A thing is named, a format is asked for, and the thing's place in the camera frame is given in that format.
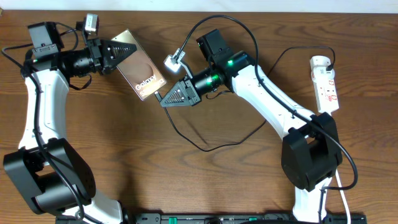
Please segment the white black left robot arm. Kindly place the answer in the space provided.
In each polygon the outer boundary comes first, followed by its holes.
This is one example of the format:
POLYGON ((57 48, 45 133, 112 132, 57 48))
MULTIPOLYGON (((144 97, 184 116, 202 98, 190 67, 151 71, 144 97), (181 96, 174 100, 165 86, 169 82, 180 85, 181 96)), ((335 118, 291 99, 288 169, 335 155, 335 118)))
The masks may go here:
POLYGON ((27 206, 57 223, 134 223, 120 202, 96 189, 89 165, 67 141, 65 106, 72 77, 112 72, 137 48, 91 38, 98 23, 84 19, 66 31, 85 47, 65 50, 57 27, 28 27, 32 41, 19 65, 28 91, 25 131, 17 151, 4 156, 4 170, 27 206))

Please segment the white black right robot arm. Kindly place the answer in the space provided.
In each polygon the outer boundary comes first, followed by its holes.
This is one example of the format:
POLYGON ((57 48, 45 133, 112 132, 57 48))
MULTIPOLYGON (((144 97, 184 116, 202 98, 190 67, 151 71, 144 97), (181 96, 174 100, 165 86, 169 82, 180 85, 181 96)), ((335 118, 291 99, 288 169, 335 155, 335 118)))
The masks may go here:
POLYGON ((208 62, 199 73, 188 71, 159 102, 163 108, 194 106, 203 95, 224 85, 253 106, 282 140, 282 169, 295 187, 293 217, 300 222, 326 220, 326 194, 343 156, 332 112, 339 107, 334 60, 310 59, 317 112, 292 100, 246 52, 233 52, 218 30, 198 38, 208 62))

